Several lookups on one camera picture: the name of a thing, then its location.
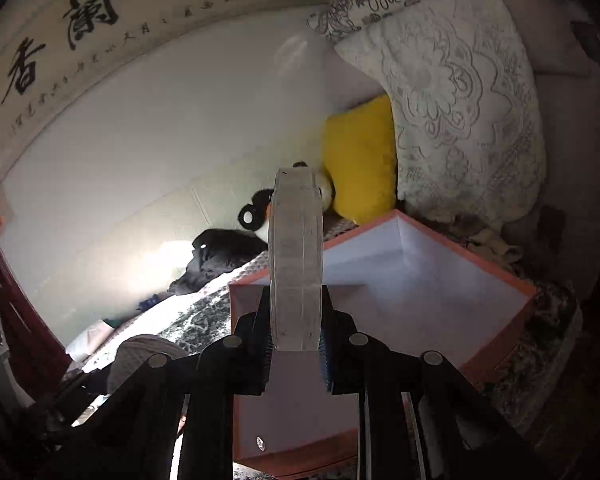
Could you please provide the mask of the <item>clear tape roll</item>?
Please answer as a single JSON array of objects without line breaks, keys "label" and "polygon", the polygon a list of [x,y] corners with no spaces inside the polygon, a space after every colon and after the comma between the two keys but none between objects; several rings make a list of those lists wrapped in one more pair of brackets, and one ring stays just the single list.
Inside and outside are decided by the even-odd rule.
[{"label": "clear tape roll", "polygon": [[318,349],[322,318],[323,211],[314,172],[282,168],[268,224],[271,332],[276,350]]}]

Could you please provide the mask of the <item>black white patterned blanket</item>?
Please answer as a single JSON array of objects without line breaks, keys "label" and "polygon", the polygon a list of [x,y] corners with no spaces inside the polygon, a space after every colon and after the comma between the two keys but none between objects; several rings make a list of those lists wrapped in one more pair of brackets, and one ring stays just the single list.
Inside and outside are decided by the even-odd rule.
[{"label": "black white patterned blanket", "polygon": [[166,298],[125,322],[87,361],[79,374],[79,390],[106,396],[116,390],[151,350],[176,356],[201,352],[210,342],[230,331],[228,285],[268,264],[268,250],[240,268],[225,273],[193,294]]}]

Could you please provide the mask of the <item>pink storage box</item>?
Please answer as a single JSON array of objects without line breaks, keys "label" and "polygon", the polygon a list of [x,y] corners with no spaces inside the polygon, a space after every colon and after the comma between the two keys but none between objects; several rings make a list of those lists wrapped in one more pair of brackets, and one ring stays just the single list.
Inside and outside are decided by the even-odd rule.
[{"label": "pink storage box", "polygon": [[[330,240],[332,304],[390,349],[437,350],[479,385],[495,382],[532,312],[533,285],[393,211]],[[262,396],[238,396],[234,460],[294,479],[343,463],[358,445],[358,400],[327,392],[315,352],[274,352]]]}]

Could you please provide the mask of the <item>black clothing pile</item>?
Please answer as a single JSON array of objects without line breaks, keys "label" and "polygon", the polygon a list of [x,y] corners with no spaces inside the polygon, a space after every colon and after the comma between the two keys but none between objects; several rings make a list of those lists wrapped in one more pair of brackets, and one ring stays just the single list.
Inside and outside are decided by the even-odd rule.
[{"label": "black clothing pile", "polygon": [[211,281],[248,263],[268,249],[268,244],[247,231],[208,229],[192,243],[192,256],[184,274],[168,292],[183,296],[198,292]]}]

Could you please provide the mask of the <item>panda plush toy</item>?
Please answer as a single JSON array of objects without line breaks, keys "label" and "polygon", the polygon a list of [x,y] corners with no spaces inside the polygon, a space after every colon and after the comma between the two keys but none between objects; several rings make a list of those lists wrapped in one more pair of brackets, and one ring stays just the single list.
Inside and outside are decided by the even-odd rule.
[{"label": "panda plush toy", "polygon": [[[326,211],[332,204],[334,198],[334,186],[328,174],[323,170],[314,172],[315,183],[321,194],[322,211]],[[271,202],[274,190],[264,188],[254,193],[251,202],[245,204],[237,216],[240,226],[259,237],[265,243],[268,242],[268,218],[271,214]]]}]

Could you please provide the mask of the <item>beige crumpled cloth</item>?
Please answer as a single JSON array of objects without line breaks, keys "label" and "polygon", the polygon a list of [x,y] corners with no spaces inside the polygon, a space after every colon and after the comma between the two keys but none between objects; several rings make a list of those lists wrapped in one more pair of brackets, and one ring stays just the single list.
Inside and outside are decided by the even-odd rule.
[{"label": "beige crumpled cloth", "polygon": [[457,214],[450,222],[429,221],[428,226],[502,269],[510,269],[522,258],[518,246],[506,243],[498,232],[473,214]]}]

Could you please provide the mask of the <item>yellow pillow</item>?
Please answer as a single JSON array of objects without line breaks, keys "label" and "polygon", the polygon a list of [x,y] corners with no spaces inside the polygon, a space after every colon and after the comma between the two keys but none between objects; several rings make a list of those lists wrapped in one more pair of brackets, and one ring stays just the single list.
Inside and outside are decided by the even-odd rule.
[{"label": "yellow pillow", "polygon": [[396,138],[389,97],[378,96],[330,116],[323,166],[334,186],[332,208],[362,226],[396,204]]}]

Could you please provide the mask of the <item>white lace pillow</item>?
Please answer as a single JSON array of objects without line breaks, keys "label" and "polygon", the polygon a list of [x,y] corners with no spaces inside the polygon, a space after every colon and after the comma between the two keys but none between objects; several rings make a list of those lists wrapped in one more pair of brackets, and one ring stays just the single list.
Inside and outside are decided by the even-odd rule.
[{"label": "white lace pillow", "polygon": [[424,0],[336,51],[388,94],[408,211],[498,230],[533,208],[546,176],[539,99],[503,0]]}]

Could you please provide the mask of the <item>calligraphy scroll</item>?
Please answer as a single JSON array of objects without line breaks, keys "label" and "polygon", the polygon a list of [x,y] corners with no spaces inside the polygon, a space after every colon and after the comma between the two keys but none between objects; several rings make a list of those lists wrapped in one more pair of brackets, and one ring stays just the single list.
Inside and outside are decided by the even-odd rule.
[{"label": "calligraphy scroll", "polygon": [[0,180],[67,106],[195,28],[327,0],[9,0],[0,12]]}]

